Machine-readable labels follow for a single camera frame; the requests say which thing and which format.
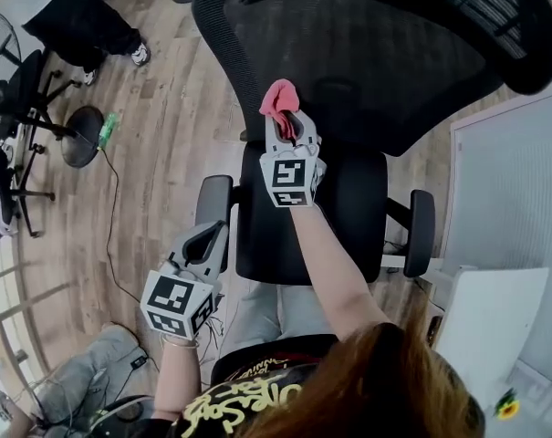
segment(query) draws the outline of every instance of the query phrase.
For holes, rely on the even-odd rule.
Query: red cloth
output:
[[[296,88],[290,81],[279,79],[267,90],[259,113],[271,117],[277,122],[282,138],[285,140],[295,139],[294,127],[282,113],[284,110],[298,112],[300,110],[300,99],[297,96]]]

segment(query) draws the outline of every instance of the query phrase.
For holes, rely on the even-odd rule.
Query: sunflower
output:
[[[511,402],[508,402],[503,407],[501,407],[497,411],[496,416],[499,418],[499,420],[509,420],[515,417],[518,412],[519,412],[519,401],[514,400]]]

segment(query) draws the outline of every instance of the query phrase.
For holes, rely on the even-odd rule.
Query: bracelet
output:
[[[183,349],[196,349],[198,347],[196,342],[192,342],[191,340],[175,338],[174,336],[171,336],[169,339],[168,334],[161,334],[160,339],[164,342],[164,344],[170,344],[171,346]]]

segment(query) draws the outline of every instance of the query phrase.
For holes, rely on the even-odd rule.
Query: shoe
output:
[[[85,86],[91,86],[92,84],[97,81],[97,76],[99,75],[99,69],[95,68],[93,71],[85,72],[85,77],[83,78],[83,82],[85,83]]]
[[[135,52],[131,54],[131,59],[138,67],[142,67],[150,61],[150,55],[150,50],[142,42],[140,46],[136,48]]]

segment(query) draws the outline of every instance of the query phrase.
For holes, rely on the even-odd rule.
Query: jeans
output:
[[[85,436],[93,413],[128,389],[131,363],[139,357],[145,358],[146,353],[133,335],[121,326],[110,326],[85,352],[63,363],[37,395],[43,411],[33,410],[48,422],[62,422],[50,428],[45,437],[69,436],[71,411],[74,418],[70,437]]]
[[[332,334],[312,286],[252,284],[255,287],[237,305],[220,357],[278,339]]]
[[[86,73],[111,55],[127,55],[141,36],[103,0],[52,0],[23,28],[70,65]]]

